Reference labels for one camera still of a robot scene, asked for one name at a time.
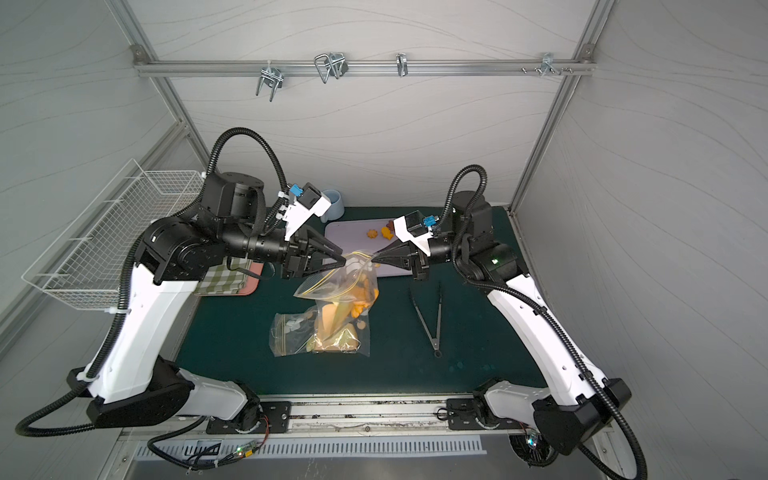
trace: light blue cup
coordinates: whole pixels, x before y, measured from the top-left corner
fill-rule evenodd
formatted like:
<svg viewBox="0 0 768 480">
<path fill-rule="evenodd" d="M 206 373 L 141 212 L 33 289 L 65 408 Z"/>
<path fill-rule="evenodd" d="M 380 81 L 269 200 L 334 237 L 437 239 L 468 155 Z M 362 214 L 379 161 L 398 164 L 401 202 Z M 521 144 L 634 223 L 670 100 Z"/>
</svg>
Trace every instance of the light blue cup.
<svg viewBox="0 0 768 480">
<path fill-rule="evenodd" d="M 320 221 L 323 223 L 338 220 L 344 214 L 344 203 L 341 201 L 341 194 L 336 190 L 323 190 L 323 195 L 331 200 L 331 206 L 328 207 L 327 212 L 320 217 Z"/>
</svg>

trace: cutting board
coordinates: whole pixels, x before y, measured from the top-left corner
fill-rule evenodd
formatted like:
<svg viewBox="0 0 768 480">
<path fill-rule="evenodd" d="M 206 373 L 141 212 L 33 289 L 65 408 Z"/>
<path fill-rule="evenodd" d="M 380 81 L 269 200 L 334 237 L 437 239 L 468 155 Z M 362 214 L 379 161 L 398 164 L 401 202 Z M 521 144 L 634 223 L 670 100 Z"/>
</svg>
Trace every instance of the cutting board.
<svg viewBox="0 0 768 480">
<path fill-rule="evenodd" d="M 325 237 L 341 247 L 344 253 L 351 253 L 355 250 L 374 253 L 397 239 L 397 237 L 392 237 L 391 240 L 387 240 L 382 235 L 382 227 L 386 227 L 390 220 L 392 218 L 331 222 L 326 225 Z M 376 230 L 379 232 L 379 235 L 376 238 L 368 238 L 368 230 Z M 410 274 L 410 270 L 404 270 L 392 265 L 382 264 L 382 266 L 376 269 L 376 276 Z"/>
</svg>

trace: dark green table mat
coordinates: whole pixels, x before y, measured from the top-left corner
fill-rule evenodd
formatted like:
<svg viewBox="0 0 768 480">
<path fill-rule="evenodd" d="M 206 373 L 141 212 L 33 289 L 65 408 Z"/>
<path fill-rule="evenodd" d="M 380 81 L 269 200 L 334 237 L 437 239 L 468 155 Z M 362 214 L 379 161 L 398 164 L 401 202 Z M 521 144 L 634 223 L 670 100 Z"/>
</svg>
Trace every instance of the dark green table mat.
<svg viewBox="0 0 768 480">
<path fill-rule="evenodd" d="M 340 220 L 394 218 L 419 208 L 347 207 Z M 493 209 L 496 238 L 519 249 L 506 212 Z M 314 217 L 310 224 L 323 231 Z M 276 313 L 300 313 L 313 300 L 293 296 L 303 279 L 260 282 L 249 296 L 201 299 L 177 361 L 198 375 L 245 382 L 256 393 L 449 393 L 469 392 L 492 377 L 543 387 L 544 378 L 515 331 L 477 289 L 462 284 L 447 263 L 416 282 L 415 298 L 432 335 L 442 282 L 442 358 L 435 358 L 410 303 L 410 276 L 379 279 L 379 298 L 369 314 L 371 355 L 301 353 L 274 357 L 269 348 Z"/>
</svg>

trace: metal rail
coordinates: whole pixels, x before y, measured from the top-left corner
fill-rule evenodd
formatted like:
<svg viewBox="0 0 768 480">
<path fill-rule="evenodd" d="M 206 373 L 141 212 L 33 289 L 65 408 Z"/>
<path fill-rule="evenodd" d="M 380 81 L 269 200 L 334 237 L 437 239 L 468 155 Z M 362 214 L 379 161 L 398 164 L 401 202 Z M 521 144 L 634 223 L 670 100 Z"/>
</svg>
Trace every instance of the metal rail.
<svg viewBox="0 0 768 480">
<path fill-rule="evenodd" d="M 576 45 L 574 58 L 588 58 L 589 61 L 592 61 L 595 45 L 598 42 L 598 38 L 600 38 L 600 33 L 603 31 L 603 27 L 608 20 L 608 15 L 611 13 L 614 3 L 616 3 L 616 0 L 597 0 L 594 3 L 587 26 L 584 27 L 584 31 L 581 33 L 581 39 Z M 581 77 L 566 78 L 560 83 L 560 88 L 558 89 L 558 93 L 554 96 L 544 127 L 541 129 L 541 132 L 536 139 L 534 148 L 531 151 L 531 156 L 525 164 L 523 174 L 520 176 L 518 186 L 515 188 L 512 200 L 509 203 L 508 211 L 513 215 L 516 215 L 520 208 L 520 204 L 525 197 L 525 192 L 528 190 L 528 185 L 531 183 L 533 174 L 536 172 L 536 169 L 541 162 L 541 158 L 544 156 L 544 153 L 549 146 L 554 131 L 557 129 L 561 118 L 563 118 L 565 108 L 568 106 L 568 102 L 571 101 L 571 97 L 576 91 L 576 85 L 580 78 Z"/>
<path fill-rule="evenodd" d="M 345 77 L 397 77 L 397 60 L 347 61 Z M 314 61 L 146 61 L 134 65 L 140 77 L 260 77 L 267 65 L 286 77 L 316 77 Z M 541 60 L 408 60 L 408 76 L 494 76 L 540 74 L 591 75 L 596 64 L 575 60 L 552 60 L 542 68 Z"/>
<path fill-rule="evenodd" d="M 107 7 L 112 11 L 114 19 L 117 21 L 118 25 L 120 25 L 128 42 L 131 45 L 142 45 L 141 53 L 146 55 L 147 59 L 157 58 L 157 54 L 155 54 L 152 44 L 149 42 L 149 37 L 147 37 L 147 34 L 144 33 L 144 30 L 141 28 L 141 25 L 136 19 L 136 15 L 134 15 L 127 0 L 105 1 L 107 2 Z M 133 48 L 131 49 L 131 53 L 135 58 L 137 52 Z M 189 112 L 187 112 L 184 104 L 181 103 L 181 99 L 176 93 L 173 84 L 166 78 L 153 78 L 152 82 L 160 92 L 161 97 L 168 106 L 168 110 L 170 110 L 177 120 L 183 121 L 187 125 L 192 150 L 198 160 L 200 160 L 203 168 L 205 168 L 208 165 L 208 147 L 205 146 L 205 142 L 203 142 L 200 132 L 197 131 L 197 127 L 195 127 L 195 124 L 192 122 Z"/>
</svg>

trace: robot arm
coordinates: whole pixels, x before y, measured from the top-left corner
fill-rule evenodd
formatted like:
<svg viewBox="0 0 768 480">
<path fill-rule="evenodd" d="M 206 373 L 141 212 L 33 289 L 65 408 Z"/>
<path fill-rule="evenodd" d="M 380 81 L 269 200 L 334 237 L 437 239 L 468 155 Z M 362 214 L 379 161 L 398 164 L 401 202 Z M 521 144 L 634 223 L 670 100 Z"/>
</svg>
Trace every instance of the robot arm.
<svg viewBox="0 0 768 480">
<path fill-rule="evenodd" d="M 451 204 L 444 211 L 452 212 L 452 217 L 441 219 L 441 229 L 435 225 L 435 218 L 425 217 L 418 211 L 396 219 L 398 240 L 376 252 L 373 260 L 411 270 L 415 280 L 428 278 L 430 265 L 454 262 L 468 283 L 491 286 L 485 287 L 490 290 L 488 299 L 515 329 L 541 370 L 547 387 L 535 389 L 504 379 L 489 381 L 475 395 L 478 420 L 488 428 L 494 428 L 499 419 L 524 422 L 536 428 L 557 452 L 567 455 L 605 426 L 611 414 L 576 365 L 564 341 L 540 315 L 548 309 L 525 263 L 508 245 L 494 238 L 491 206 L 482 195 L 472 203 L 475 195 L 476 192 L 471 191 L 449 194 Z M 528 302 L 495 290 L 499 285 L 527 297 Z M 548 315 L 616 408 L 623 407 L 631 397 L 624 381 L 606 378 L 573 345 L 557 319 L 549 312 Z"/>
<path fill-rule="evenodd" d="M 262 186 L 244 174 L 214 172 L 205 180 L 200 203 L 183 215 L 159 219 L 144 231 L 135 254 L 124 325 L 101 374 L 88 385 L 94 398 L 88 414 L 97 428 L 155 425 L 176 414 L 232 420 L 243 409 L 258 408 L 258 398 L 245 387 L 177 369 L 158 354 L 198 282 L 226 257 L 278 263 L 283 278 L 344 264 L 340 248 L 303 225 L 330 205 L 312 184 L 291 189 L 285 229 L 253 234 L 248 224 L 255 221 L 250 199 L 261 195 Z M 333 262 L 323 263 L 325 259 Z M 71 383 L 85 380 L 91 364 L 73 372 Z M 248 418 L 257 420 L 258 415 Z M 241 422 L 237 427 L 248 430 L 252 425 Z"/>
</svg>

